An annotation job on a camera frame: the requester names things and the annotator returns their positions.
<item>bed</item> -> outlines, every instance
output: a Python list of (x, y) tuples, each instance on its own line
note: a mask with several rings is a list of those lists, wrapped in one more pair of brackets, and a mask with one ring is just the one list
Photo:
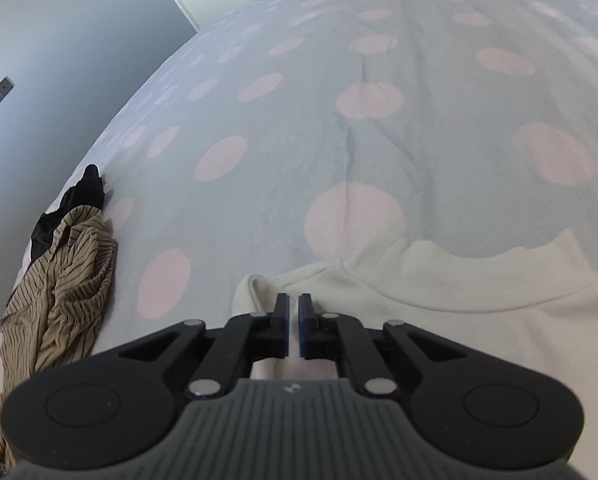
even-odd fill
[[(484, 270), (567, 239), (598, 280), (598, 0), (259, 0), (174, 53), (64, 189), (87, 164), (118, 242), (95, 352), (222, 326), (243, 277), (348, 258), (386, 224)], [(598, 380), (598, 306), (573, 316)], [(548, 321), (480, 349), (568, 384)], [(588, 417), (572, 463), (598, 480), (592, 386), (571, 385)]]

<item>beige striped shirt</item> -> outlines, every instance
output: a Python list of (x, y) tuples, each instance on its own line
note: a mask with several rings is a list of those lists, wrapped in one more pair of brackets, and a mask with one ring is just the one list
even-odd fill
[[(116, 246), (101, 211), (72, 209), (50, 248), (34, 261), (1, 318), (6, 397), (34, 373), (77, 361), (90, 352), (103, 321)], [(15, 465), (0, 426), (0, 464)]]

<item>ribbed gray handle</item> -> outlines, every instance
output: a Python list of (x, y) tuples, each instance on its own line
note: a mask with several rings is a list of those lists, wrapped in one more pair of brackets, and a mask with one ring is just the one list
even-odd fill
[[(149, 425), (150, 414), (145, 414)], [(400, 407), (348, 380), (241, 380), (226, 397), (192, 402), (170, 434), (127, 463), (56, 471), (23, 463), (11, 480), (582, 480), (565, 460), (487, 471), (437, 451)]]

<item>wall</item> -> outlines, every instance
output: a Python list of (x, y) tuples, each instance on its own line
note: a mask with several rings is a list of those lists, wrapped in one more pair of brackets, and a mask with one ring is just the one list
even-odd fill
[(193, 34), (173, 0), (0, 0), (0, 316), (38, 216)]

